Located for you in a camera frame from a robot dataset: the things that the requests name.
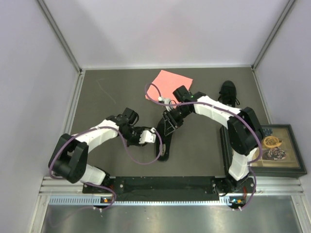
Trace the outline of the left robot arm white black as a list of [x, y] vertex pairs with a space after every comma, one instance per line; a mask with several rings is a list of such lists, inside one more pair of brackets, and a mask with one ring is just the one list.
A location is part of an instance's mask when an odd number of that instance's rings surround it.
[[60, 136], [51, 159], [49, 172], [54, 172], [70, 183], [92, 183], [99, 192], [110, 188], [107, 172], [87, 163], [88, 154], [107, 140], [122, 136], [125, 145], [145, 146], [154, 143], [150, 127], [135, 126], [139, 115], [126, 108], [122, 114], [109, 116], [88, 132]]

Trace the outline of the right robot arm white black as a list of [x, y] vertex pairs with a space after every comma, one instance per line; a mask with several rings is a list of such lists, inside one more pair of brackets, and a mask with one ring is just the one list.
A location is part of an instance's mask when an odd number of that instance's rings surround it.
[[187, 116], [195, 113], [208, 117], [227, 129], [229, 143], [233, 149], [228, 174], [223, 183], [215, 187], [215, 191], [240, 191], [249, 176], [254, 153], [256, 150], [262, 150], [264, 132], [254, 110], [249, 107], [236, 108], [235, 104], [228, 102], [228, 97], [224, 102], [219, 102], [202, 92], [193, 94], [185, 86], [177, 88], [173, 95], [177, 103], [172, 103], [170, 98], [158, 97], [158, 102], [166, 107], [156, 128], [161, 137], [156, 144], [162, 145], [162, 149], [157, 150], [160, 153], [159, 160], [168, 160], [173, 132], [183, 125]]

